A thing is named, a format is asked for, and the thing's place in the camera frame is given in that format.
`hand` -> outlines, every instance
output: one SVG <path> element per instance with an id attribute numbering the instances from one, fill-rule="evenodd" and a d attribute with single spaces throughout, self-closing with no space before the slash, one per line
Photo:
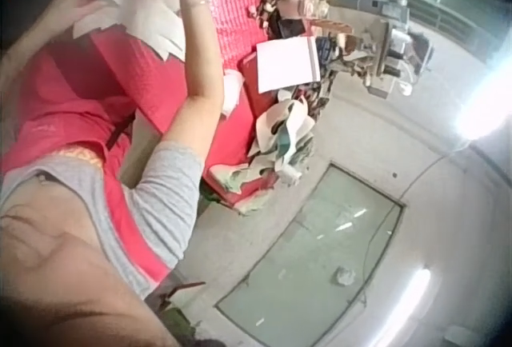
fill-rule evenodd
<path id="1" fill-rule="evenodd" d="M 53 0 L 38 20 L 36 27 L 52 39 L 104 6 L 106 3 L 103 1 L 87 3 L 87 0 Z"/>

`pink fabric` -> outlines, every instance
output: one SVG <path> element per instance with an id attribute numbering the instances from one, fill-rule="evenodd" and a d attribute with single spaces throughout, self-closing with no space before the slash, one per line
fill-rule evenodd
<path id="1" fill-rule="evenodd" d="M 239 70 L 241 60 L 264 42 L 266 35 L 256 21 L 247 17 L 247 7 L 258 0 L 214 0 L 212 10 L 224 58 L 224 68 Z M 93 40 L 126 93 L 136 102 L 149 122 L 165 132 L 186 97 L 184 65 L 176 58 L 162 62 L 143 42 L 115 27 L 92 34 Z M 233 205 L 271 181 L 254 181 L 242 188 L 242 194 L 227 193 L 210 176 L 217 164 L 238 165 L 246 161 L 254 137 L 254 115 L 245 94 L 228 119 L 222 119 L 210 154 L 204 178 L 229 204 Z"/>

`bright light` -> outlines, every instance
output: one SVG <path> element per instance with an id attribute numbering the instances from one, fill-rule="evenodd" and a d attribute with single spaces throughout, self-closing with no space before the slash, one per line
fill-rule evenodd
<path id="1" fill-rule="evenodd" d="M 335 231 L 343 231 L 344 229 L 348 229 L 349 227 L 352 227 L 353 223 L 349 221 L 348 223 L 345 223 L 344 225 L 340 225 Z"/>
<path id="2" fill-rule="evenodd" d="M 458 132 L 473 141 L 496 130 L 512 113 L 512 58 L 478 87 L 462 111 Z"/>
<path id="3" fill-rule="evenodd" d="M 391 343 L 422 299 L 429 281 L 430 271 L 428 269 L 421 269 L 413 276 L 397 306 L 370 347 L 386 347 Z"/>
<path id="4" fill-rule="evenodd" d="M 366 211 L 368 211 L 367 209 L 362 209 L 361 211 L 358 211 L 357 213 L 355 213 L 354 217 L 360 217 L 361 215 L 363 215 Z"/>

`red fabric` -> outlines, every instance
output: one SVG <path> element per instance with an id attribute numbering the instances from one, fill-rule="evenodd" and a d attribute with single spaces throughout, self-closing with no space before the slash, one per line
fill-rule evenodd
<path id="1" fill-rule="evenodd" d="M 264 42 L 266 35 L 247 17 L 247 7 L 258 0 L 214 0 L 213 14 L 226 69 L 239 68 L 241 60 Z M 164 132 L 186 97 L 184 65 L 171 58 L 162 62 L 143 42 L 113 28 L 92 34 L 98 50 L 142 113 L 157 130 Z M 227 193 L 210 176 L 217 164 L 238 165 L 254 135 L 254 115 L 245 94 L 228 119 L 222 119 L 206 159 L 204 178 L 231 205 L 273 183 L 265 180 L 244 185 L 242 194 Z"/>
<path id="2" fill-rule="evenodd" d="M 140 234 L 116 178 L 130 138 L 122 135 L 111 151 L 105 147 L 115 124 L 130 116 L 136 105 L 91 44 L 49 45 L 36 55 L 26 75 L 20 96 L 22 127 L 16 144 L 2 159 L 2 173 L 72 143 L 95 149 L 105 160 L 106 201 L 123 247 L 147 277 L 160 282 L 169 269 Z"/>

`woman's arm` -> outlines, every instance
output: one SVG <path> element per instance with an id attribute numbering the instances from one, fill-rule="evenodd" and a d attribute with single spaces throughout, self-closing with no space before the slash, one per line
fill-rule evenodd
<path id="1" fill-rule="evenodd" d="M 180 0 L 186 37 L 188 97 L 163 142 L 177 142 L 206 160 L 224 102 L 224 73 L 208 0 Z"/>
<path id="2" fill-rule="evenodd" d="M 36 23 L 22 35 L 2 57 L 0 63 L 0 109 L 4 117 L 4 106 L 8 106 L 14 79 L 19 75 L 26 63 L 49 40 L 51 36 Z"/>

